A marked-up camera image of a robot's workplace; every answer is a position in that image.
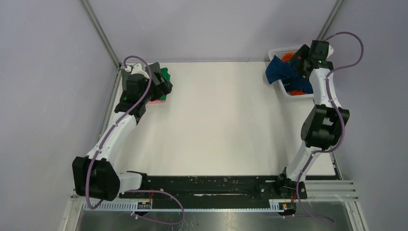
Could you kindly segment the blue t-shirt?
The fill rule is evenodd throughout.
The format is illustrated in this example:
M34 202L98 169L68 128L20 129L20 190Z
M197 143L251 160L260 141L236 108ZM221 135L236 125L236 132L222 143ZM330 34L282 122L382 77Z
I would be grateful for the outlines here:
M300 62L301 59L296 59L293 64L289 64L274 55L265 72L268 83L281 80L287 92L302 91L304 94L313 94L310 82L296 70L296 65Z

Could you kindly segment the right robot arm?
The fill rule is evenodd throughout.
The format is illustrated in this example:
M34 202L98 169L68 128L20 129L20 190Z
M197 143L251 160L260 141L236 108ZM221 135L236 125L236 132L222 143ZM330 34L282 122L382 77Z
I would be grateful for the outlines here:
M302 144L293 161L284 168L273 184L276 194L285 199L304 199L304 180L312 164L322 153L331 152L341 143L345 125L350 117L337 99L333 83L333 64L327 58L331 55L328 42L312 41L302 45L289 60L309 81L313 89L314 106L301 128Z

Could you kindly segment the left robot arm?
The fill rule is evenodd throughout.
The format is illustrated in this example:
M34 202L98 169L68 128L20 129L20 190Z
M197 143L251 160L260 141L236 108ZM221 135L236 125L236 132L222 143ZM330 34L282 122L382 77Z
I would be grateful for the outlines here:
M121 71L122 93L108 127L97 144L84 157L72 162L76 194L106 201L129 190L138 198L149 193L146 174L136 171L117 173L113 167L123 144L140 122L149 102L172 91L166 68L158 62L145 67L129 66Z

